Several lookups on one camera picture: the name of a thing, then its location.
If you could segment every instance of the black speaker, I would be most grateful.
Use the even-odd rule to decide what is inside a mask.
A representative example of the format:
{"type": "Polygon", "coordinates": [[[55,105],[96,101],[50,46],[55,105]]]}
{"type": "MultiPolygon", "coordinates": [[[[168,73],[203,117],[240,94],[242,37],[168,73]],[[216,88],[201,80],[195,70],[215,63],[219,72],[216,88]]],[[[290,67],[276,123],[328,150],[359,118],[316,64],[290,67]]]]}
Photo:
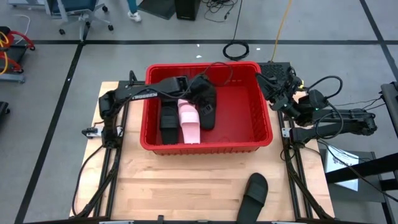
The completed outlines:
{"type": "Polygon", "coordinates": [[[194,21],[197,18],[201,0],[174,0],[177,19],[194,21]]]}

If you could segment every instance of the cable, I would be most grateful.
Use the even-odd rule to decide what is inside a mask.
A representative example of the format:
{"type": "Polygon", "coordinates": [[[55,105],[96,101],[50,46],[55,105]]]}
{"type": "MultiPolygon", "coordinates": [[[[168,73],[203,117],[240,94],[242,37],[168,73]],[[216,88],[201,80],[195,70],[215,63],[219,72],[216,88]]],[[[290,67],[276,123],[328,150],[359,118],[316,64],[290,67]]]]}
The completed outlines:
{"type": "MultiPolygon", "coordinates": [[[[26,30],[25,30],[25,33],[24,33],[24,35],[26,35],[26,34],[28,33],[29,27],[30,27],[30,17],[29,17],[29,16],[26,16],[26,15],[22,15],[22,14],[16,14],[16,15],[13,15],[13,16],[21,16],[21,17],[25,17],[25,18],[28,19],[27,26],[26,26],[26,30]]],[[[24,38],[21,37],[15,44],[19,44],[23,39],[24,39],[24,38]]]]}
{"type": "Polygon", "coordinates": [[[304,146],[304,149],[311,150],[311,151],[316,152],[317,154],[321,155],[320,152],[316,151],[315,149],[311,149],[310,147],[304,146]]]}
{"type": "Polygon", "coordinates": [[[207,72],[207,70],[208,70],[211,66],[213,66],[213,65],[215,65],[215,64],[217,64],[217,63],[226,65],[226,66],[228,66],[229,69],[231,70],[231,73],[230,73],[228,79],[227,79],[227,80],[224,82],[224,84],[223,84],[223,85],[226,85],[226,84],[232,79],[232,76],[233,76],[233,69],[232,69],[232,66],[230,66],[230,65],[228,65],[227,63],[224,63],[224,62],[213,62],[212,64],[210,64],[209,66],[207,66],[203,72],[199,73],[199,74],[198,74],[197,76],[195,76],[192,80],[190,80],[189,86],[187,87],[187,89],[186,89],[183,93],[181,93],[181,95],[172,96],[172,95],[170,95],[170,94],[168,94],[168,93],[165,93],[165,92],[163,92],[163,91],[158,91],[158,90],[155,90],[155,89],[153,89],[153,88],[146,88],[146,89],[144,89],[144,90],[148,90],[148,89],[149,89],[149,90],[154,90],[154,91],[157,91],[157,92],[159,92],[159,93],[161,93],[161,94],[163,94],[163,95],[165,95],[165,96],[167,96],[167,97],[169,97],[169,98],[171,98],[171,99],[181,99],[181,98],[183,98],[187,93],[190,92],[191,86],[193,85],[193,83],[195,82],[195,80],[196,80],[197,78],[200,78],[201,75],[205,75],[205,73],[207,72]]]}
{"type": "MultiPolygon", "coordinates": [[[[4,42],[3,40],[1,40],[1,37],[0,37],[0,47],[3,48],[4,47],[3,43],[7,45],[9,43],[9,41],[8,41],[7,36],[3,32],[0,32],[0,35],[5,40],[5,42],[4,42]]],[[[7,56],[6,52],[4,52],[4,61],[5,61],[4,69],[2,70],[2,72],[0,72],[0,75],[4,74],[7,71],[7,68],[8,68],[8,56],[7,56]]]]}
{"type": "Polygon", "coordinates": [[[380,100],[380,99],[381,99],[381,97],[378,98],[378,99],[376,99],[376,100],[374,100],[371,104],[369,104],[369,105],[363,107],[362,110],[365,110],[368,106],[372,106],[377,100],[380,100]]]}
{"type": "Polygon", "coordinates": [[[92,128],[95,128],[95,126],[104,123],[104,121],[100,121],[100,122],[94,122],[94,126],[92,128]]]}
{"type": "Polygon", "coordinates": [[[373,100],[380,100],[381,98],[379,97],[379,98],[376,98],[376,99],[371,99],[371,100],[366,100],[366,101],[358,101],[358,102],[354,102],[354,103],[345,103],[345,104],[342,104],[342,105],[335,105],[335,106],[346,106],[346,105],[355,105],[355,104],[358,104],[358,103],[369,103],[370,101],[373,101],[373,100]]]}
{"type": "Polygon", "coordinates": [[[76,200],[76,195],[77,195],[77,191],[79,190],[79,184],[80,184],[80,178],[81,178],[81,173],[83,172],[83,169],[85,168],[87,162],[93,157],[95,156],[95,154],[97,154],[100,149],[103,148],[103,145],[101,145],[99,148],[97,148],[97,150],[95,150],[87,159],[86,161],[83,163],[83,165],[80,168],[79,174],[77,176],[77,183],[76,183],[76,188],[75,188],[75,193],[73,194],[73,199],[72,199],[72,212],[74,216],[77,216],[76,210],[75,210],[75,200],[76,200]]]}
{"type": "Polygon", "coordinates": [[[379,105],[379,106],[374,106],[374,107],[369,108],[369,109],[366,109],[366,110],[373,110],[373,109],[378,108],[378,107],[383,106],[383,105],[385,105],[385,103],[383,103],[383,104],[381,104],[381,105],[379,105]]]}
{"type": "Polygon", "coordinates": [[[274,52],[272,53],[272,57],[271,57],[271,62],[274,61],[274,57],[275,57],[275,53],[276,53],[276,48],[278,46],[278,40],[279,40],[279,36],[280,36],[280,32],[282,31],[282,27],[284,26],[284,22],[287,16],[287,13],[289,12],[290,6],[292,5],[292,0],[289,0],[289,3],[287,4],[284,16],[282,18],[282,21],[280,22],[280,26],[279,26],[279,30],[278,30],[278,34],[276,35],[276,40],[275,40],[275,45],[274,45],[274,52]]]}
{"type": "Polygon", "coordinates": [[[336,134],[334,134],[334,135],[332,135],[332,136],[329,136],[329,137],[320,136],[320,135],[319,135],[319,132],[318,132],[319,123],[321,123],[323,119],[325,119],[327,116],[329,116],[330,113],[329,113],[329,114],[326,114],[326,115],[324,115],[324,116],[322,116],[322,117],[317,121],[317,124],[315,125],[315,133],[317,134],[317,136],[318,136],[319,138],[322,138],[322,139],[332,139],[332,138],[336,137],[337,135],[339,135],[339,134],[341,133],[341,131],[343,130],[343,128],[344,128],[344,119],[343,119],[343,116],[341,115],[341,113],[340,113],[340,112],[335,108],[335,106],[333,106],[331,103],[328,102],[328,105],[329,105],[331,108],[333,108],[334,111],[336,111],[337,115],[339,116],[340,121],[341,121],[341,123],[340,123],[340,129],[336,132],[336,134]]]}
{"type": "Polygon", "coordinates": [[[314,84],[312,84],[310,87],[306,88],[306,90],[309,91],[310,89],[312,89],[314,86],[316,86],[320,82],[322,82],[324,80],[327,80],[327,79],[330,79],[330,78],[337,79],[340,82],[340,86],[338,87],[338,90],[334,94],[325,97],[325,100],[330,99],[330,98],[336,96],[337,94],[339,94],[341,89],[343,88],[343,80],[340,77],[336,76],[336,75],[328,75],[326,77],[323,77],[323,78],[319,79],[318,81],[316,81],[314,84]]]}
{"type": "MultiPolygon", "coordinates": [[[[280,152],[280,154],[279,154],[279,157],[280,157],[280,159],[282,159],[283,161],[286,161],[286,160],[282,157],[282,154],[283,154],[284,152],[285,152],[285,149],[281,150],[281,152],[280,152]]],[[[291,155],[291,156],[289,157],[289,160],[288,160],[288,161],[291,161],[295,156],[296,156],[296,151],[293,150],[293,155],[291,155]]]]}
{"type": "Polygon", "coordinates": [[[211,22],[225,22],[225,20],[227,19],[229,12],[231,12],[231,10],[234,8],[235,4],[237,3],[232,1],[232,0],[209,0],[209,1],[204,1],[202,0],[203,3],[206,4],[207,6],[207,11],[205,12],[205,19],[211,22]],[[217,21],[214,19],[209,19],[206,17],[206,15],[208,14],[208,12],[211,12],[212,14],[217,13],[220,9],[222,9],[224,6],[231,6],[230,9],[228,9],[227,13],[224,15],[224,20],[223,21],[217,21]]]}
{"type": "Polygon", "coordinates": [[[224,84],[222,85],[222,86],[225,86],[229,81],[231,81],[232,75],[233,75],[232,66],[228,65],[227,63],[224,63],[224,62],[213,62],[213,63],[211,63],[209,66],[207,66],[203,72],[199,73],[199,75],[206,75],[206,76],[208,76],[208,75],[206,74],[207,70],[209,70],[210,67],[212,67],[213,65],[216,65],[216,64],[218,64],[218,63],[227,66],[227,67],[229,68],[229,71],[230,71],[228,79],[225,80],[224,84]]]}
{"type": "Polygon", "coordinates": [[[338,157],[336,157],[329,149],[329,147],[326,147],[326,149],[330,152],[330,154],[337,159],[338,161],[340,161],[344,166],[346,166],[347,168],[349,168],[351,171],[353,171],[353,173],[355,175],[357,175],[360,179],[362,179],[363,181],[365,181],[367,184],[369,184],[370,186],[372,186],[373,188],[375,188],[378,192],[382,193],[384,196],[389,197],[391,200],[398,202],[398,199],[396,199],[395,197],[385,193],[382,190],[379,190],[375,185],[373,185],[372,183],[370,183],[368,180],[366,180],[363,176],[361,176],[361,174],[359,174],[354,168],[352,168],[351,166],[349,166],[347,163],[343,162],[341,159],[339,159],[338,157]]]}
{"type": "Polygon", "coordinates": [[[341,154],[344,154],[345,156],[350,157],[350,158],[352,158],[352,159],[359,159],[359,160],[362,161],[362,162],[369,162],[369,161],[371,161],[370,158],[359,158],[359,157],[354,157],[354,156],[352,156],[352,155],[349,155],[349,154],[345,153],[345,151],[343,151],[343,150],[341,150],[341,149],[338,149],[338,148],[335,147],[334,145],[332,145],[332,144],[326,142],[325,140],[319,139],[319,140],[318,140],[318,143],[320,143],[320,144],[322,144],[322,145],[324,145],[324,146],[326,146],[326,147],[332,146],[332,147],[334,147],[338,152],[340,152],[341,154]]]}
{"type": "Polygon", "coordinates": [[[227,45],[225,45],[225,47],[223,48],[223,55],[224,55],[224,57],[226,57],[226,58],[228,58],[228,59],[230,59],[230,60],[233,60],[233,61],[238,61],[238,60],[242,60],[242,59],[244,59],[245,57],[247,57],[248,55],[249,55],[249,52],[250,52],[250,50],[249,50],[249,44],[248,43],[246,43],[245,41],[235,41],[235,37],[236,37],[236,30],[238,29],[238,23],[239,23],[239,18],[241,17],[241,9],[242,9],[242,3],[243,3],[243,0],[241,0],[241,5],[240,5],[240,7],[239,7],[239,12],[238,12],[238,19],[236,20],[236,24],[235,24],[235,32],[234,32],[234,37],[232,38],[232,40],[231,40],[231,42],[229,43],[229,44],[227,44],[227,45]],[[236,57],[232,57],[232,56],[230,56],[230,55],[228,55],[227,53],[226,53],[226,49],[229,47],[229,46],[232,46],[232,45],[242,45],[245,49],[246,49],[246,51],[245,51],[245,53],[243,53],[242,55],[240,55],[240,56],[236,56],[236,57]]]}

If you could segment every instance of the wooden table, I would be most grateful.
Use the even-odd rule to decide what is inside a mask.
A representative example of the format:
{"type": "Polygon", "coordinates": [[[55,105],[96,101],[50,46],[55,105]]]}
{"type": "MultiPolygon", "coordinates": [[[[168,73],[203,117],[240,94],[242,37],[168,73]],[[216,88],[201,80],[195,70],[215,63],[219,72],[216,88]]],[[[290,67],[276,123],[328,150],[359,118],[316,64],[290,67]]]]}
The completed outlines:
{"type": "MultiPolygon", "coordinates": [[[[118,82],[103,82],[99,95],[117,88],[118,82]]],[[[236,220],[249,176],[258,172],[268,181],[269,192],[259,221],[294,220],[288,174],[279,157],[282,140],[277,113],[269,109],[274,139],[267,147],[247,154],[157,156],[139,142],[144,101],[130,102],[123,142],[118,182],[112,212],[113,220],[236,220]]],[[[98,104],[94,122],[101,121],[98,104]]],[[[84,160],[101,139],[87,142],[84,160]]],[[[312,140],[308,147],[318,150],[312,140]]],[[[98,188],[105,149],[95,155],[81,175],[76,198],[79,212],[98,188]]],[[[320,156],[301,150],[309,191],[329,215],[334,216],[320,156]]],[[[305,217],[301,191],[300,212],[305,217]]],[[[106,202],[108,193],[103,196],[106,202]]]]}

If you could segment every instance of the sneaker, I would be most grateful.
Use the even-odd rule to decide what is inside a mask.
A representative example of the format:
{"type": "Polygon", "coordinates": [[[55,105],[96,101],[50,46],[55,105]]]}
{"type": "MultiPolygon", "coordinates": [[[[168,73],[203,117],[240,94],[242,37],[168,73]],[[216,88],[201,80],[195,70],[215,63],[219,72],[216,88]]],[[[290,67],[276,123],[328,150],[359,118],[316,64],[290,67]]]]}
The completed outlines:
{"type": "Polygon", "coordinates": [[[134,22],[140,22],[141,21],[141,16],[138,14],[138,12],[131,13],[131,11],[129,11],[127,13],[127,15],[129,16],[129,18],[131,20],[134,20],[134,22]]]}

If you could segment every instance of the metal bracket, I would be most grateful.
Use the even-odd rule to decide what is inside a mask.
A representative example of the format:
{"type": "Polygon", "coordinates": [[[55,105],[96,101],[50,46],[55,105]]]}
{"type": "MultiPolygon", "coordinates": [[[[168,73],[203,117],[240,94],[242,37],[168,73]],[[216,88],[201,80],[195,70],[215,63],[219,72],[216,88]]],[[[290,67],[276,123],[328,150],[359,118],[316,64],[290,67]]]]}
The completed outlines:
{"type": "Polygon", "coordinates": [[[290,130],[291,128],[282,128],[282,137],[290,138],[290,130]]]}
{"type": "MultiPolygon", "coordinates": [[[[102,129],[104,127],[103,126],[96,126],[95,128],[87,128],[81,131],[81,133],[86,136],[88,139],[92,139],[92,138],[97,138],[97,137],[101,137],[101,132],[102,129]]],[[[118,129],[118,135],[121,135],[121,132],[123,131],[122,127],[117,127],[118,129]]]]}

